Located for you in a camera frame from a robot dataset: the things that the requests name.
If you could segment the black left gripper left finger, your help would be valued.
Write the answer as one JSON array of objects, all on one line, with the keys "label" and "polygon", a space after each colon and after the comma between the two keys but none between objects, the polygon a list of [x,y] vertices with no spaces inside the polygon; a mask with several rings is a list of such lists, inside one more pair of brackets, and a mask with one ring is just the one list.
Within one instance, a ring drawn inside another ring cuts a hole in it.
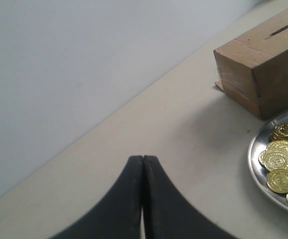
[{"label": "black left gripper left finger", "polygon": [[54,239],[139,239],[143,157],[131,156],[110,190]]}]

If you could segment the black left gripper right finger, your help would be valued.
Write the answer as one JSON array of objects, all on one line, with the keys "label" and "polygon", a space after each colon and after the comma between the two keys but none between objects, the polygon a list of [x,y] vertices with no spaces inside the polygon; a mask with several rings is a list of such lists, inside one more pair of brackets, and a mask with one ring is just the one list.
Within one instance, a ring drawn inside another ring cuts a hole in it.
[{"label": "black left gripper right finger", "polygon": [[143,158],[142,207],[147,239],[233,239],[178,191],[155,156]]}]

